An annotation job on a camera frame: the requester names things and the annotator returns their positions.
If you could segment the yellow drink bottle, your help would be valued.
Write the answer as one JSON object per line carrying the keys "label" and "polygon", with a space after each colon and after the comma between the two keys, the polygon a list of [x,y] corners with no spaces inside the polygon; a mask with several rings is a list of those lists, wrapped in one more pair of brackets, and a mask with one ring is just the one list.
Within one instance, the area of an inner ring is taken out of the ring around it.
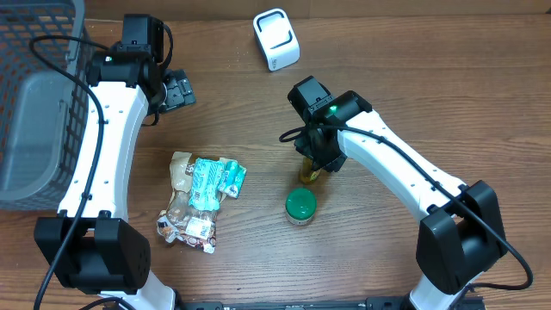
{"label": "yellow drink bottle", "polygon": [[310,158],[304,157],[302,160],[302,165],[299,171],[299,180],[304,184],[314,183],[319,175],[321,170],[314,169],[314,163]]}

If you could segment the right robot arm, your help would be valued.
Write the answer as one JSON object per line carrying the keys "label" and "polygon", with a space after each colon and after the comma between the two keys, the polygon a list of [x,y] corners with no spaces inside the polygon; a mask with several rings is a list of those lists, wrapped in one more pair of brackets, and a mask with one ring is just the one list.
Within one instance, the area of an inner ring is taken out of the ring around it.
{"label": "right robot arm", "polygon": [[416,259],[423,275],[404,309],[452,309],[468,284],[506,252],[494,190],[440,170],[400,139],[352,90],[334,96],[314,77],[297,83],[288,100],[305,122],[294,142],[312,170],[339,171],[352,158],[371,171],[418,222]]}

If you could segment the green lidded cup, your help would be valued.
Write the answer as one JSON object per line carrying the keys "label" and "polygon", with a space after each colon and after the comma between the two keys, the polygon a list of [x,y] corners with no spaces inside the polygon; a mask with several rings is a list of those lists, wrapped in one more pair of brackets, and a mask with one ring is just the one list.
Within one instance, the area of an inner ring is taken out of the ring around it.
{"label": "green lidded cup", "polygon": [[307,225],[313,219],[316,210],[317,200],[309,189],[294,189],[285,201],[286,218],[296,226]]}

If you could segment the teal tissue pack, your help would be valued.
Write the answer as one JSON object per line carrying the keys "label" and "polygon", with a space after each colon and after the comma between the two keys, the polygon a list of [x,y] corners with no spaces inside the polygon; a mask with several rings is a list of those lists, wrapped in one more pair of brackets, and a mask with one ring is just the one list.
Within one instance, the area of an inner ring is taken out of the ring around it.
{"label": "teal tissue pack", "polygon": [[229,160],[225,163],[218,191],[232,198],[238,198],[245,181],[247,169],[238,161]]}

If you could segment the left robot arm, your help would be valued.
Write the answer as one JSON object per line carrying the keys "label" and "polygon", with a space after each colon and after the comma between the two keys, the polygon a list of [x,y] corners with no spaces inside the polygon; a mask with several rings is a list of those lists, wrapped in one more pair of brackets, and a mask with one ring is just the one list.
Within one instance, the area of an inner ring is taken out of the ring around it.
{"label": "left robot arm", "polygon": [[47,278],[95,296],[107,309],[181,309],[180,294],[152,272],[148,239],[128,221],[127,188],[145,118],[189,106],[195,93],[169,64],[173,37],[151,15],[127,14],[121,40],[95,44],[85,79],[89,99],[77,165],[53,217],[41,217],[34,240]]}

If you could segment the teal wet wipes pack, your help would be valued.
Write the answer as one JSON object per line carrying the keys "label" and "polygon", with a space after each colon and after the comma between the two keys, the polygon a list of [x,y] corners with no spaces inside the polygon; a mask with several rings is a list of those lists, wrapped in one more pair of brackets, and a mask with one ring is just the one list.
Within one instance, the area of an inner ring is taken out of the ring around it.
{"label": "teal wet wipes pack", "polygon": [[199,211],[218,211],[218,187],[225,165],[220,161],[198,158],[195,161],[189,205]]}

